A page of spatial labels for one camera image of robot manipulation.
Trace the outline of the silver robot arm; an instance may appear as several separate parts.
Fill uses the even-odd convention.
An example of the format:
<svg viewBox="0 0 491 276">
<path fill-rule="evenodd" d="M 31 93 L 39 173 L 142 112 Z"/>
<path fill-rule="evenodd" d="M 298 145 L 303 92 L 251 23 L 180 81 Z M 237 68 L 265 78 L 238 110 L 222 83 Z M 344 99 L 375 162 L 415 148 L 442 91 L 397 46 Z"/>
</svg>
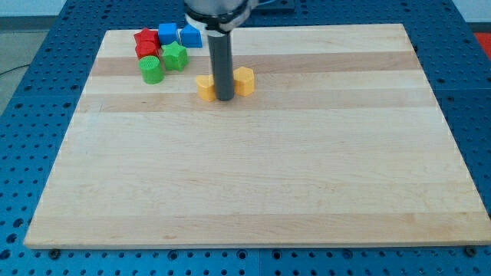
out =
<svg viewBox="0 0 491 276">
<path fill-rule="evenodd" d="M 207 36 L 216 98 L 234 98 L 231 33 L 243 24 L 259 0 L 185 0 L 187 22 Z"/>
</svg>

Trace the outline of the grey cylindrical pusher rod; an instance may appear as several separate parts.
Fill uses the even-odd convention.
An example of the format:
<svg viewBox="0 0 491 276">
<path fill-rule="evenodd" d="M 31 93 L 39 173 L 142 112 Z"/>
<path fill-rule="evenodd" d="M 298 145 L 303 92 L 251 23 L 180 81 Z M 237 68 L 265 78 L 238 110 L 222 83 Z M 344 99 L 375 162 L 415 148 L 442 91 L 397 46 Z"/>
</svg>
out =
<svg viewBox="0 0 491 276">
<path fill-rule="evenodd" d="M 213 70 L 216 98 L 228 101 L 234 98 L 232 46 L 229 33 L 216 31 L 208 34 L 210 61 Z"/>
</svg>

